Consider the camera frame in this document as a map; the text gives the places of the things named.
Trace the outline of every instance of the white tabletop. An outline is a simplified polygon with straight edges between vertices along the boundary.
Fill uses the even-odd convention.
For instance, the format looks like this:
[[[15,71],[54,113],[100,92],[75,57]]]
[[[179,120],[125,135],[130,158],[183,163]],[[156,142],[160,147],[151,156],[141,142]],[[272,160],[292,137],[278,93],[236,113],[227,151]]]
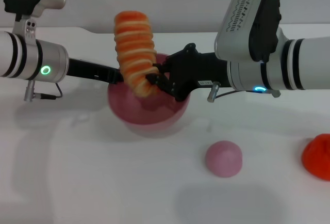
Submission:
[[[289,38],[330,36],[330,25],[282,27]],[[215,36],[155,34],[154,42],[161,53],[189,42],[205,53]],[[118,66],[112,34],[38,28],[37,37],[70,57]],[[66,77],[63,99],[25,103],[26,83],[0,80],[1,224],[329,223],[330,182],[307,173],[300,154],[330,132],[330,90],[236,93],[210,104],[199,89],[173,127],[146,133],[114,116],[105,83]],[[36,91],[57,89],[36,83]],[[242,149],[233,178],[204,167],[219,140]]]

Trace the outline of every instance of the green indicator light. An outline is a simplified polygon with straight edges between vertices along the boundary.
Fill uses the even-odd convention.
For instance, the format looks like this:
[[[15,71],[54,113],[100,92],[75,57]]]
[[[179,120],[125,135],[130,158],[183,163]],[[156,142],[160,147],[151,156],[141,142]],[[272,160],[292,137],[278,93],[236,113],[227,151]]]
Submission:
[[[51,72],[51,68],[49,66],[43,66],[40,70],[41,74],[47,75]]]

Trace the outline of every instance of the pink ball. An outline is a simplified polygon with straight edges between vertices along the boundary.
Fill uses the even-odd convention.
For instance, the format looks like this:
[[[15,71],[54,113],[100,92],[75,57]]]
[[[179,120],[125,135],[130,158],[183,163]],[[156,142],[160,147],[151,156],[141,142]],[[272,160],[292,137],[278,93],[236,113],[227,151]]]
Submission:
[[[157,54],[158,63],[166,55]],[[124,84],[109,85],[108,102],[113,113],[125,123],[146,131],[157,131],[173,125],[185,112],[189,97],[182,102],[165,92],[147,98],[139,98]]]
[[[243,155],[231,141],[218,141],[210,146],[205,156],[207,168],[222,178],[235,176],[242,168]]]

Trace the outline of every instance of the white wall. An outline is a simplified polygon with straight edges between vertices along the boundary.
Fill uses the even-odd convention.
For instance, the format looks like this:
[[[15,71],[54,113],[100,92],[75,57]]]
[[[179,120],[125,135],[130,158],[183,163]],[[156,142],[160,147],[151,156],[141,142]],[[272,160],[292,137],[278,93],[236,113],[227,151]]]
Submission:
[[[80,26],[111,32],[114,16],[140,10],[152,21],[154,32],[217,31],[230,0],[68,0],[63,10],[47,10],[39,26]],[[329,23],[329,0],[281,0],[282,23]],[[0,26],[14,17],[0,4]]]

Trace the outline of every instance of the orange toy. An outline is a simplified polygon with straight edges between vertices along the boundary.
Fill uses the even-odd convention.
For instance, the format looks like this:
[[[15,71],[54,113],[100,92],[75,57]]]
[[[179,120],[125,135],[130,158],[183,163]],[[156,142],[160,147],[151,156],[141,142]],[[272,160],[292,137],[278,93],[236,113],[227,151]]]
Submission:
[[[330,134],[315,137],[305,148],[302,162],[311,174],[330,181]]]
[[[145,78],[149,73],[159,73],[153,67],[157,52],[148,17],[138,11],[123,11],[114,22],[115,49],[124,82],[139,97],[158,92],[157,86],[151,85]]]

